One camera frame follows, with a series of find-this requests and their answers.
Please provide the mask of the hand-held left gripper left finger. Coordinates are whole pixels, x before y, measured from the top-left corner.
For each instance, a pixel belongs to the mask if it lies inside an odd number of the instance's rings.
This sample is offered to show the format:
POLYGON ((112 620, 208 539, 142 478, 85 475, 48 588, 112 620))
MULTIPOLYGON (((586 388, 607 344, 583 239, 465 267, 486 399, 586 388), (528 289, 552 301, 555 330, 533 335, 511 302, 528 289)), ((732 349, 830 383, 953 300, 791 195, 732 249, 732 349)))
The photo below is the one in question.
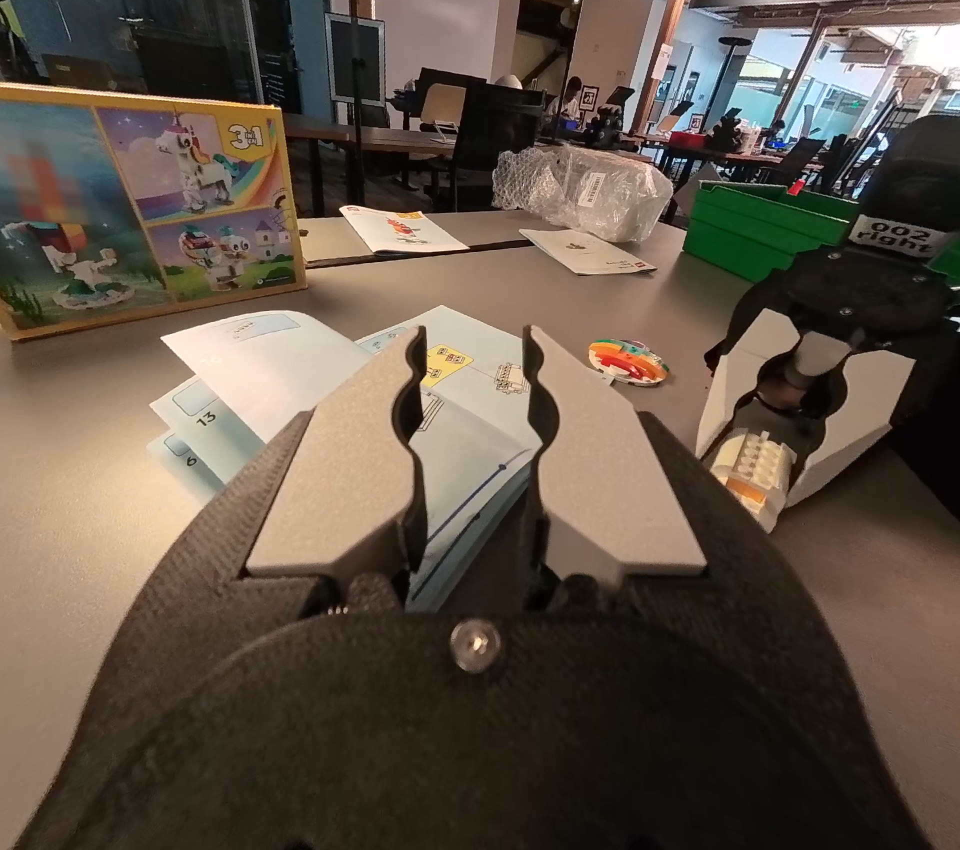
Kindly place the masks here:
POLYGON ((427 537, 422 462, 426 328, 402 332, 310 413, 246 560, 255 578, 413 574, 427 537))

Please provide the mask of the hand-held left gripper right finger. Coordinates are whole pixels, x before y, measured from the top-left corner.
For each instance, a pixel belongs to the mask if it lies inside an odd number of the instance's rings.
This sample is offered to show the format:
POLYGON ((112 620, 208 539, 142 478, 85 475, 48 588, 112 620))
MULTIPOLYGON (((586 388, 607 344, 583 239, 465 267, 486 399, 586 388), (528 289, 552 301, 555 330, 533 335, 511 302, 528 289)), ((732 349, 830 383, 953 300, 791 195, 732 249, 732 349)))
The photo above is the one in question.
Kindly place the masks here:
POLYGON ((707 558, 642 418, 545 330, 523 329, 539 448, 524 515, 531 567, 559 580, 696 578, 707 558))

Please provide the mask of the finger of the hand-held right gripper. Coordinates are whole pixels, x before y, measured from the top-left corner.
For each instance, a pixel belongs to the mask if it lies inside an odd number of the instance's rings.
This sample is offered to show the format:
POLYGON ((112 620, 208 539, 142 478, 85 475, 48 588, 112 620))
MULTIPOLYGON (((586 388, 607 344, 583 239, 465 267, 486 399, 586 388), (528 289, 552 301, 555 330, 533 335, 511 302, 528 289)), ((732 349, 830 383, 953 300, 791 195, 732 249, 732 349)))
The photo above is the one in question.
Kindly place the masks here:
POLYGON ((858 352, 831 374, 833 403, 817 424, 816 446, 791 485, 788 507, 823 489, 892 430, 915 364, 897 352, 858 352))
POLYGON ((755 399, 763 368, 789 356, 801 335, 789 316, 764 308, 720 355, 697 430, 695 456, 705 460, 738 411, 755 399))

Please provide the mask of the white lego assembly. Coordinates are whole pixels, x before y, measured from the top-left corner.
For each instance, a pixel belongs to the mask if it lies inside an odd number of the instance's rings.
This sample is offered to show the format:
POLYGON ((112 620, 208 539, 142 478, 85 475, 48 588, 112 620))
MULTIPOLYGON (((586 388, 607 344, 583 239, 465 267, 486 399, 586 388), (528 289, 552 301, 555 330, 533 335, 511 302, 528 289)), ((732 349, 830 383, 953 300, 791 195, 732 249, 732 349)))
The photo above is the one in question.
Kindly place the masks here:
POLYGON ((768 534, 786 506, 796 453, 767 430, 734 428, 706 458, 707 468, 768 534))

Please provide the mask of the round rainbow lego plate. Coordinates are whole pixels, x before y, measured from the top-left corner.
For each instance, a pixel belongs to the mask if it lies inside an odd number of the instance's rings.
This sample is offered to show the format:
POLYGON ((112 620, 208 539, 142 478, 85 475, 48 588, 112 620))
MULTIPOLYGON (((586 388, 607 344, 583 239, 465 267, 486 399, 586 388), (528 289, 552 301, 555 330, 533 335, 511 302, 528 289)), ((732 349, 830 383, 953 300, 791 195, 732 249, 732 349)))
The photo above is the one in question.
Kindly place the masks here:
POLYGON ((587 350, 588 361, 611 383, 655 388, 669 378, 664 360, 638 340, 600 339, 587 350))

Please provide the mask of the yellow unicorn lego box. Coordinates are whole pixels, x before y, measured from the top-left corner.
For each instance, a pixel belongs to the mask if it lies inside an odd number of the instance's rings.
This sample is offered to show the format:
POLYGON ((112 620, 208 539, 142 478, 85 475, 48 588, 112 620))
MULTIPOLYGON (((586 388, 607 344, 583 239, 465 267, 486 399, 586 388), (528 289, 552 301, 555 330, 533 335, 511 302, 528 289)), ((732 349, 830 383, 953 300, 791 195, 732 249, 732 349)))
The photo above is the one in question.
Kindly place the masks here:
POLYGON ((280 109, 2 83, 10 340, 305 287, 280 109))

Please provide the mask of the green plastic bin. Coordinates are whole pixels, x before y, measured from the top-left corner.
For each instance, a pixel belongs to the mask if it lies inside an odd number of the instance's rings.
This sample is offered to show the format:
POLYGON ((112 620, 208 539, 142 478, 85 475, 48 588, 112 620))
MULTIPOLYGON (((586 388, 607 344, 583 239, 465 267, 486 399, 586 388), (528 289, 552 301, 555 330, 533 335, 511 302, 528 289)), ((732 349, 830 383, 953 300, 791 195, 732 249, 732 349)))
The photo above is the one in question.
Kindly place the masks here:
POLYGON ((700 184, 689 222, 729 231, 734 223, 744 223, 748 235, 769 224, 775 231, 834 245, 844 240, 858 213, 858 202, 815 191, 792 194, 784 185, 712 182, 700 184))
POLYGON ((700 261, 756 284, 776 269, 789 268, 797 254, 827 244, 817 236, 734 217, 731 222, 720 223, 690 219, 682 249, 700 261))

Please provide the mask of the open light blue instruction booklet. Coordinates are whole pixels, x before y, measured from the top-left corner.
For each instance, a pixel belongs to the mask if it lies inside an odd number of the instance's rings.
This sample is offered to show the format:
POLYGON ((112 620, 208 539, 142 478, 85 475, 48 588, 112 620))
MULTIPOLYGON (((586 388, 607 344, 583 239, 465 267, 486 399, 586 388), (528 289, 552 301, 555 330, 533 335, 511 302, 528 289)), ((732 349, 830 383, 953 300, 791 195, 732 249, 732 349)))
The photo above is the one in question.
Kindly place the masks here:
POLYGON ((426 333, 422 467, 427 542, 406 605, 437 611, 519 499, 541 440, 527 421, 522 341, 444 305, 357 341, 294 311, 261 311, 163 337, 193 372, 150 404, 150 457, 202 504, 293 416, 414 326, 426 333))

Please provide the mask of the plain white booklet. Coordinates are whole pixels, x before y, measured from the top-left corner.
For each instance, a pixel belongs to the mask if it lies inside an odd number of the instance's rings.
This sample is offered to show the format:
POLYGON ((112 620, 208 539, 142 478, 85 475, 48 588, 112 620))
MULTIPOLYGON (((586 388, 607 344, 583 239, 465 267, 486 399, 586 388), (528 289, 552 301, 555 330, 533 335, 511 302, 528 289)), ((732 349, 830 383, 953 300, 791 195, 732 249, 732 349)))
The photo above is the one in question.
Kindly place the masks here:
POLYGON ((520 229, 519 234, 577 276, 654 273, 658 270, 653 264, 589 233, 520 229))

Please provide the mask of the bubble wrap package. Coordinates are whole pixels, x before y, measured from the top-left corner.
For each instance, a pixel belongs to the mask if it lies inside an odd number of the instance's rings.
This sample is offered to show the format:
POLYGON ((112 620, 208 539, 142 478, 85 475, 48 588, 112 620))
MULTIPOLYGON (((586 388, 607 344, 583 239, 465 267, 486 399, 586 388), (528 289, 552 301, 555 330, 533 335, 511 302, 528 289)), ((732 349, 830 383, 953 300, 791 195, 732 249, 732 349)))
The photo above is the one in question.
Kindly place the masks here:
POLYGON ((567 143, 502 152, 491 175, 494 207, 609 244, 646 240, 674 194, 671 180, 637 154, 567 143))

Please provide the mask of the white booklet with orange print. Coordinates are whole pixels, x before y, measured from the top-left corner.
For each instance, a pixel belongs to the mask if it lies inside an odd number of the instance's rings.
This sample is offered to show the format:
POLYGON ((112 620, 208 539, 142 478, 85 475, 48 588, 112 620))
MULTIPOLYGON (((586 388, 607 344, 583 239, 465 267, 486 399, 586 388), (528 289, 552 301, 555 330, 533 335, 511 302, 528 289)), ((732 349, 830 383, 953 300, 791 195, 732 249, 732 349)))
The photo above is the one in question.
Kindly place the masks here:
POLYGON ((345 205, 339 213, 373 255, 450 254, 470 250, 468 244, 420 211, 390 212, 345 205))

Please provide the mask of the black office chair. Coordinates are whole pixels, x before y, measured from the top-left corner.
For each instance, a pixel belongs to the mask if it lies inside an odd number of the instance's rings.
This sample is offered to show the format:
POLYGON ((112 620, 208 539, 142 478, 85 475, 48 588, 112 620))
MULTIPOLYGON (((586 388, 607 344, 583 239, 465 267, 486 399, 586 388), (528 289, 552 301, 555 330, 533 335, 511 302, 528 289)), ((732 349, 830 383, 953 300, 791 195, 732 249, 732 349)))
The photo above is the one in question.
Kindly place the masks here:
POLYGON ((452 212, 461 210, 459 172, 492 172, 501 153, 532 148, 544 109, 545 94, 541 90, 489 83, 466 87, 448 168, 452 212))

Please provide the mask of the wooden table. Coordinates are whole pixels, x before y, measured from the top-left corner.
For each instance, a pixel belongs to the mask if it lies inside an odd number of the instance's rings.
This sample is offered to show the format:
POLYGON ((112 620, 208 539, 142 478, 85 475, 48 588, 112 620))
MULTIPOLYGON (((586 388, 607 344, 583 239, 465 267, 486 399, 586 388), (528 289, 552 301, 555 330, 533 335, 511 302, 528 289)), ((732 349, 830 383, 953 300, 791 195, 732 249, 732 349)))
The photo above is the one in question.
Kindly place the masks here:
POLYGON ((352 129, 340 123, 329 123, 299 113, 282 113, 283 127, 288 141, 306 141, 309 169, 309 187, 315 219, 328 215, 325 178, 320 144, 343 147, 346 152, 354 150, 352 129))

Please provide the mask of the framed board on stand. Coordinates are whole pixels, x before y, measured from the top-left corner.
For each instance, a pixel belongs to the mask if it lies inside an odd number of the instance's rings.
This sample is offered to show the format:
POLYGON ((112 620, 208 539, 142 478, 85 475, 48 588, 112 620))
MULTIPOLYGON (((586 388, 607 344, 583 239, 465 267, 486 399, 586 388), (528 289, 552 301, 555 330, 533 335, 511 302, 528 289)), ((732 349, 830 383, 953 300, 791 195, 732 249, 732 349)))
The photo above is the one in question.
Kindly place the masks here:
POLYGON ((364 204, 368 172, 362 146, 372 141, 373 129, 390 126, 385 24, 379 19, 325 12, 323 36, 331 105, 346 107, 346 125, 353 134, 348 149, 349 201, 364 204))

